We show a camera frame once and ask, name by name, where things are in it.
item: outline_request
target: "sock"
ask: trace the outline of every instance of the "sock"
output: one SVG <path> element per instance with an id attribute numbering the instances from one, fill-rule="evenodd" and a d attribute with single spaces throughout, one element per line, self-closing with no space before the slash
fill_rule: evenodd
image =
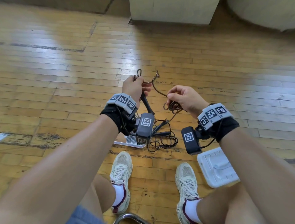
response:
<path id="1" fill-rule="evenodd" d="M 194 222 L 200 223 L 200 219 L 197 214 L 197 204 L 201 201 L 199 200 L 187 200 L 184 208 L 185 214 Z"/>
<path id="2" fill-rule="evenodd" d="M 120 204 L 124 198 L 124 188 L 123 188 L 123 185 L 115 185 L 115 184 L 112 184 L 113 187 L 115 188 L 115 191 L 116 191 L 116 199 L 115 199 L 115 202 L 113 203 L 112 207 L 114 206 L 117 206 L 118 204 Z"/>

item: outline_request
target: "white sneaker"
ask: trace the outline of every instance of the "white sneaker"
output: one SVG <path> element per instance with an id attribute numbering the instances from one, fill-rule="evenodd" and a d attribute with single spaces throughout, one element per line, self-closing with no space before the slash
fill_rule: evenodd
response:
<path id="1" fill-rule="evenodd" d="M 189 219 L 184 209 L 187 200 L 200 199 L 197 193 L 196 175 L 188 163 L 180 164 L 176 169 L 175 183 L 180 194 L 180 201 L 177 204 L 177 217 L 181 224 L 196 223 Z"/>
<path id="2" fill-rule="evenodd" d="M 120 152 L 113 163 L 110 174 L 114 185 L 123 185 L 124 198 L 117 206 L 112 207 L 113 213 L 122 214 L 126 212 L 130 202 L 130 191 L 128 190 L 128 179 L 131 176 L 133 164 L 131 156 L 127 152 Z"/>

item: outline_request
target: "red stripe on sneaker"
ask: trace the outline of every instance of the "red stripe on sneaker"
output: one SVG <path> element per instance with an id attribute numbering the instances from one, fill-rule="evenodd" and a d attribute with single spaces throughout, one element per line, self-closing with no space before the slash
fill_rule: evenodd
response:
<path id="1" fill-rule="evenodd" d="M 183 205 L 182 205 L 182 212 L 183 212 L 185 218 L 189 221 L 190 224 L 198 224 L 198 223 L 194 222 L 193 220 L 191 220 L 191 219 L 187 216 L 187 214 L 185 213 L 185 205 L 186 205 L 186 199 L 185 199 L 185 201 L 184 201 L 184 203 L 183 203 Z"/>
<path id="2" fill-rule="evenodd" d="M 127 193 L 126 193 L 126 189 L 125 189 L 125 185 L 124 184 L 123 184 L 123 189 L 124 189 L 124 197 L 123 197 L 122 201 L 118 205 L 116 205 L 116 206 L 113 207 L 113 213 L 117 213 L 118 212 L 119 206 L 123 203 L 123 201 L 126 198 Z"/>

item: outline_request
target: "black wrist strap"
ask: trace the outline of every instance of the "black wrist strap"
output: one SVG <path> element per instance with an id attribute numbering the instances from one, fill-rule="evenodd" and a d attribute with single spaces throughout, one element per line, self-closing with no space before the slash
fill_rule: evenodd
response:
<path id="1" fill-rule="evenodd" d="M 118 111 L 118 108 L 114 104 L 107 105 L 100 114 L 105 114 L 109 118 L 111 118 L 117 125 L 119 133 L 121 132 L 121 113 L 120 111 Z"/>
<path id="2" fill-rule="evenodd" d="M 215 137 L 216 141 L 219 143 L 225 135 L 239 126 L 239 123 L 235 119 L 227 117 L 215 122 L 213 126 L 207 130 L 207 133 L 211 137 Z"/>

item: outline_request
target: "white tray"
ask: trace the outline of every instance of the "white tray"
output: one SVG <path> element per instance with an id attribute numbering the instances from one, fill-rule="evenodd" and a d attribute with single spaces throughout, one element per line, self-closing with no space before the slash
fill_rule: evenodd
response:
<path id="1" fill-rule="evenodd" d="M 212 188 L 239 180 L 239 177 L 220 147 L 199 154 L 197 161 L 208 185 Z"/>

